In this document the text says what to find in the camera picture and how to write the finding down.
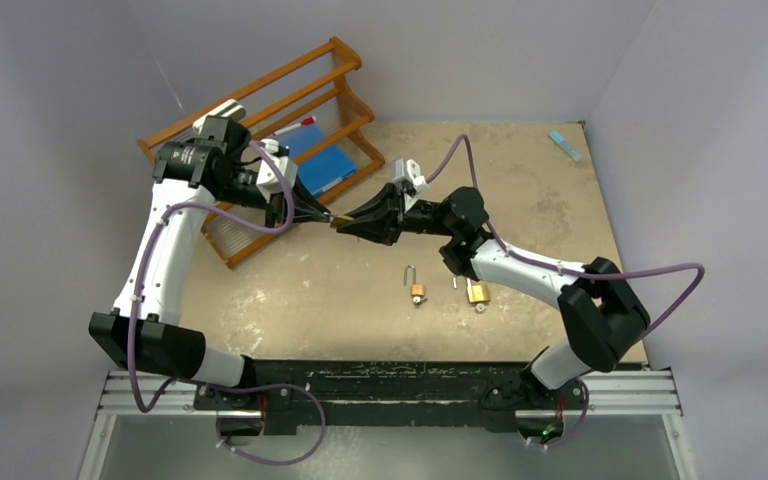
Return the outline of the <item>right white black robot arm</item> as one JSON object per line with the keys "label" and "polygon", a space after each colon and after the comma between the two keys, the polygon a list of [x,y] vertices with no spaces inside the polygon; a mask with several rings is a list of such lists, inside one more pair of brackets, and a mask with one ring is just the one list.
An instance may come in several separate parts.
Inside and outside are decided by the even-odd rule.
{"label": "right white black robot arm", "polygon": [[487,224],[484,199],[459,187],[440,202],[409,206],[393,184],[371,200],[336,217],[333,228],[391,246],[404,233],[448,237],[439,250],[456,276],[516,290],[555,308],[566,337],[540,353],[521,381],[524,399],[544,407],[561,387],[590,371],[610,372],[651,324],[650,315],[610,260],[565,262],[497,239]]}

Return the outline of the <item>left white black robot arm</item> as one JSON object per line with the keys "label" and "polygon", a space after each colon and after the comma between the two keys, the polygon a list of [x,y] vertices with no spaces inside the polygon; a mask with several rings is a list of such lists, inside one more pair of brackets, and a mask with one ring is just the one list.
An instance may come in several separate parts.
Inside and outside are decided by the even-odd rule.
{"label": "left white black robot arm", "polygon": [[275,234],[294,223],[328,222],[329,212],[298,178],[290,150],[255,140],[242,124],[207,117],[196,135],[156,152],[152,199],[140,246],[109,312],[96,312],[91,338],[119,367],[219,385],[232,408],[257,399],[246,359],[208,344],[180,325],[192,255],[209,213],[221,202],[264,211],[256,229]]}

